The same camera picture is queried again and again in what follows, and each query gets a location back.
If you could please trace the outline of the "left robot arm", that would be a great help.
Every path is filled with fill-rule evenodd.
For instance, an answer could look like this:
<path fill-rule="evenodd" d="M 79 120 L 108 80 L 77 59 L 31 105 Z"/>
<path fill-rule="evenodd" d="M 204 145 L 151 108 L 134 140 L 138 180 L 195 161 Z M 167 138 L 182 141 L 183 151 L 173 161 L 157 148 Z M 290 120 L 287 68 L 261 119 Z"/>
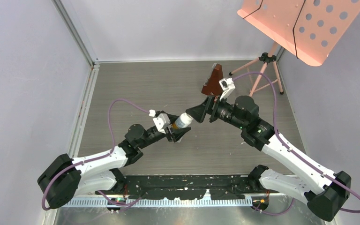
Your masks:
<path fill-rule="evenodd" d="M 179 142 L 188 132 L 193 118 L 183 113 L 180 116 L 164 111 L 151 111 L 154 125 L 145 129 L 141 124 L 131 125 L 125 139 L 111 149 L 85 156 L 71 158 L 61 154 L 39 176 L 37 183 L 43 192 L 44 210 L 57 209 L 73 197 L 95 191 L 120 194 L 125 188 L 125 179 L 120 168 L 134 164 L 142 156 L 142 149 L 162 139 Z"/>

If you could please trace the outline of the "white vitamin pill bottle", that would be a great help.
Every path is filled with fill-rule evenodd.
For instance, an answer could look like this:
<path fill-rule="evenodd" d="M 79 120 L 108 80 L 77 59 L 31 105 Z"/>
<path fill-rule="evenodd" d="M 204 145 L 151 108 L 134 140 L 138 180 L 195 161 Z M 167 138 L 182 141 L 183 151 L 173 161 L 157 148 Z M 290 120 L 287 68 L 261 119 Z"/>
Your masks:
<path fill-rule="evenodd" d="M 172 124 L 174 129 L 181 129 L 188 127 L 193 121 L 193 118 L 188 115 L 186 112 L 182 113 Z"/>

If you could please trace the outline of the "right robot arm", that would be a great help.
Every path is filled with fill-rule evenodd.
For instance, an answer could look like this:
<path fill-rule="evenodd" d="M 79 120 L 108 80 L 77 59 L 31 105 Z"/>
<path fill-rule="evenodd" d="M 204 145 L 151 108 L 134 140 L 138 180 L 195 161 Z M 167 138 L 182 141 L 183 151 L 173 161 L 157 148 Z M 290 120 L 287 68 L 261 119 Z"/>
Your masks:
<path fill-rule="evenodd" d="M 229 104 L 215 96 L 207 96 L 203 103 L 186 113 L 202 123 L 210 115 L 210 122 L 220 119 L 241 130 L 244 141 L 273 157 L 296 176 L 279 174 L 258 165 L 249 175 L 249 187 L 254 192 L 264 189 L 286 194 L 307 205 L 312 213 L 325 221 L 332 221 L 349 198 L 351 176 L 344 171 L 334 172 L 312 160 L 268 122 L 259 117 L 259 106 L 250 96 L 239 96 Z"/>

